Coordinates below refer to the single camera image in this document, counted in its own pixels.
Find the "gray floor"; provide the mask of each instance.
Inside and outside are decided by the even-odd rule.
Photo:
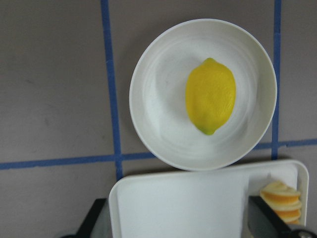
[[[273,0],[109,0],[108,6],[123,154],[148,152],[132,125],[128,91],[140,55],[164,30],[195,18],[227,20],[253,34],[273,60]],[[279,147],[279,157],[309,169],[311,227],[317,219],[316,11],[314,0],[282,2],[278,132],[289,145]],[[261,143],[271,135],[270,126]],[[76,230],[115,184],[115,162],[52,160],[113,154],[100,1],[0,0],[0,237],[56,238]],[[241,162],[270,157],[271,149],[254,150]],[[32,161],[42,166],[8,169]],[[151,158],[123,161],[122,169],[126,176],[174,168]]]

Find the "tabletop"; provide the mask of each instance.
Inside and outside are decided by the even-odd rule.
[[[317,1],[0,1],[0,237],[78,229],[122,177],[173,171],[139,139],[131,76],[168,28],[214,18],[250,32],[271,58],[273,120],[237,163],[303,162],[307,225],[317,219]]]

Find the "gray tile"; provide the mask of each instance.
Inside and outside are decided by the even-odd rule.
[[[273,0],[110,0],[109,10],[123,153],[147,151],[131,121],[129,86],[139,57],[166,29],[195,18],[226,20],[253,34],[273,56]]]
[[[317,219],[317,146],[281,147],[279,158],[294,159],[303,162],[309,172],[309,191],[307,205],[307,226],[316,229]]]
[[[0,237],[52,238],[76,231],[115,184],[113,162],[0,171]]]
[[[123,161],[122,168],[124,176],[179,170],[157,158]]]
[[[317,138],[317,2],[283,1],[280,140]]]
[[[1,2],[0,162],[113,153],[100,1]]]

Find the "yellow lemon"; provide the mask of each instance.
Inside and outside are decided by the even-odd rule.
[[[191,122],[212,135],[232,114],[236,84],[232,72],[212,58],[193,69],[186,84],[186,109]]]

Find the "white cutting board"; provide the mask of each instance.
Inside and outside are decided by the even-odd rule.
[[[247,199],[281,180],[298,189],[306,224],[309,175],[294,160],[121,179],[109,195],[114,238],[249,238]]]

